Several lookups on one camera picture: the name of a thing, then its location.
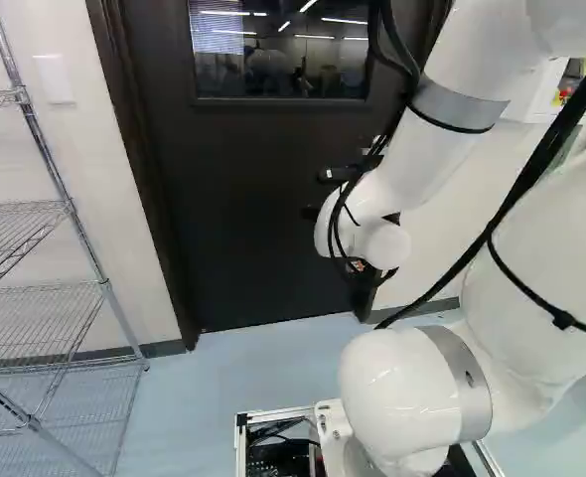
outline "baseboard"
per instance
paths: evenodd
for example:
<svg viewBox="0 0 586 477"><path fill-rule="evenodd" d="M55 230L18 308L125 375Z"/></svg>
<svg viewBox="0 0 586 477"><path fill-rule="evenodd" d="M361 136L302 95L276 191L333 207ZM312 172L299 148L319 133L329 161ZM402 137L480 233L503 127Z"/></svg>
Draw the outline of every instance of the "baseboard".
<svg viewBox="0 0 586 477"><path fill-rule="evenodd" d="M442 298L440 300L432 300L424 303L416 310L409 312L406 316L419 316L419 315L428 315L430 313L440 313L442 311L448 310L455 310L461 306L459 302L459 297L454 296L452 298ZM367 324L375 324L383 321L385 318L390 316L392 313L396 313L400 311L403 306L396 306L394 308L383 308L381 310L371 310L368 314L364 323Z"/></svg>
<svg viewBox="0 0 586 477"><path fill-rule="evenodd" d="M157 341L140 345L141 353L145 358L161 358L163 356L182 355L187 353L183 340ZM129 346L120 348L108 348L105 350L80 351L74 355L75 361L101 360L115 358L118 356L131 355L132 349Z"/></svg>

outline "light gray floor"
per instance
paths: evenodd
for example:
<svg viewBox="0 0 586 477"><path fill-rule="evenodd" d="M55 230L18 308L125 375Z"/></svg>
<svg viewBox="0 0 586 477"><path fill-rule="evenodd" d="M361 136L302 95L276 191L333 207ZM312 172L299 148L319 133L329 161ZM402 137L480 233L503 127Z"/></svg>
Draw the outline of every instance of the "light gray floor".
<svg viewBox="0 0 586 477"><path fill-rule="evenodd" d="M232 477L234 415L337 397L340 352L368 329L350 314L290 321L207 334L192 354L153 360L117 476ZM586 378L544 422L488 444L508 477L586 475Z"/></svg>

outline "black door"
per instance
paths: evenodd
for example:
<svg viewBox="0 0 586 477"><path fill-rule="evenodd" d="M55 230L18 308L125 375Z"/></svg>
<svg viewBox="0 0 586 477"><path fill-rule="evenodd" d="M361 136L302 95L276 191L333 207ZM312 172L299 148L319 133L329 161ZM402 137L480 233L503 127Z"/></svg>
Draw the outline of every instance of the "black door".
<svg viewBox="0 0 586 477"><path fill-rule="evenodd" d="M424 3L398 19L416 52ZM172 266L187 276L171 288L188 297L191 319L223 330L350 309L300 211L330 192L317 171L358 161L397 104L401 78L367 57L366 0L119 8L150 130L147 160L178 245Z"/></svg>

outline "white robotic arm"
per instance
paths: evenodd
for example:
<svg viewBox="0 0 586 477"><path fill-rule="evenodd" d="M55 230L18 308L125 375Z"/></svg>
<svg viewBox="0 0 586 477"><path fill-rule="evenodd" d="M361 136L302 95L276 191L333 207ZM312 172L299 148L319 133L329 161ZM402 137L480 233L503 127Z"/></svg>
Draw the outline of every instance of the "white robotic arm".
<svg viewBox="0 0 586 477"><path fill-rule="evenodd" d="M586 0L457 0L383 161L348 198L361 226L340 216L349 255L399 266L409 239L382 217L434 195L499 118L516 82L565 56L586 57ZM322 255L338 194L316 225ZM586 321L586 162L530 191L494 244L533 290ZM346 418L387 476L432 475L448 445L530 425L586 375L586 333L557 328L486 251L462 298L465 319L451 326L373 331L342 356Z"/></svg>
<svg viewBox="0 0 586 477"><path fill-rule="evenodd" d="M407 232L384 220L430 199L505 110L519 81L554 57L586 57L586 1L457 0L381 164L366 174L342 211L350 256L379 269L409 257ZM329 256L325 202L315 246Z"/></svg>

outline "glass panel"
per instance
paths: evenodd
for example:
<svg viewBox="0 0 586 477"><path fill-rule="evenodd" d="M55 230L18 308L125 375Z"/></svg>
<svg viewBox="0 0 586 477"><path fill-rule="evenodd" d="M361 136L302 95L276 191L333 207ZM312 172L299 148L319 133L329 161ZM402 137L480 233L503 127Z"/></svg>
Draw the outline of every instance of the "glass panel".
<svg viewBox="0 0 586 477"><path fill-rule="evenodd" d="M191 0L200 97L364 98L367 0Z"/></svg>

